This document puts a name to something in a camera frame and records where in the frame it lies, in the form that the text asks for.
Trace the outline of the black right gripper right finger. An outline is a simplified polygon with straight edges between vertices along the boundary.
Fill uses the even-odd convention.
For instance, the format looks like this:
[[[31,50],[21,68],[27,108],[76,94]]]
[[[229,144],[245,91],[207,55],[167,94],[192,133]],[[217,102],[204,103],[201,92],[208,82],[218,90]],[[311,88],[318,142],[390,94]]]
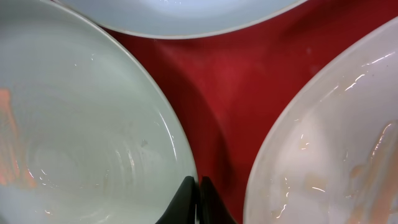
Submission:
[[[199,193],[200,224],[237,224],[209,177],[202,178]]]

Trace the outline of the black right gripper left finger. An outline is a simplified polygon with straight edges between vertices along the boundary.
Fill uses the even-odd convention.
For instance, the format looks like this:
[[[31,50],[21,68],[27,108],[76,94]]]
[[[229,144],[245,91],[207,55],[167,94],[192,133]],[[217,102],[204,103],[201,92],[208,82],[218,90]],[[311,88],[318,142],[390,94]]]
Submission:
[[[186,176],[169,206],[155,224],[195,224],[196,193],[195,179]]]

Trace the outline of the pale green plate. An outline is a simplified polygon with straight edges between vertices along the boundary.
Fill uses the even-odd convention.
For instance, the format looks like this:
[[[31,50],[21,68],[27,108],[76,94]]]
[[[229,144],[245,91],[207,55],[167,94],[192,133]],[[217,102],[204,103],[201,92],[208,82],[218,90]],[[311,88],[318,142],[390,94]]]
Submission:
[[[197,171],[169,102],[52,1],[1,2],[1,222],[155,223]]]

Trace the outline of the white plate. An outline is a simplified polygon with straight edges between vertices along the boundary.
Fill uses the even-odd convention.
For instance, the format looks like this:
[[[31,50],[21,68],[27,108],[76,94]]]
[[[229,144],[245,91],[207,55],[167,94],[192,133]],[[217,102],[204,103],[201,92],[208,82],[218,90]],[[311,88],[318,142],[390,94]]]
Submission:
[[[397,20],[293,98],[254,161],[245,223],[397,222]]]

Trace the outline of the red plastic tray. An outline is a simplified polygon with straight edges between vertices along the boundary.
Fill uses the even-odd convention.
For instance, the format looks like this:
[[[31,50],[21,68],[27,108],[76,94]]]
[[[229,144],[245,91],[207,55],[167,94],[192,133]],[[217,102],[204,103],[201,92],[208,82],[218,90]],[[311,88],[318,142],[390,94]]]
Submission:
[[[161,88],[185,131],[198,176],[212,180],[242,222],[251,167],[283,109],[327,63],[396,16],[396,0],[317,0],[202,39],[112,36]]]

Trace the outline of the light blue plate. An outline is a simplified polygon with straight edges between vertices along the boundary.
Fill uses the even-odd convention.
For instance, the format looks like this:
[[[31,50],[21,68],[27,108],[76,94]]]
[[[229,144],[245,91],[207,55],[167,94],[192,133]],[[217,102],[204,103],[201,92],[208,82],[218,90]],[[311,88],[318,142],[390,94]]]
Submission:
[[[150,39],[197,39],[244,29],[306,0],[55,0],[98,25]]]

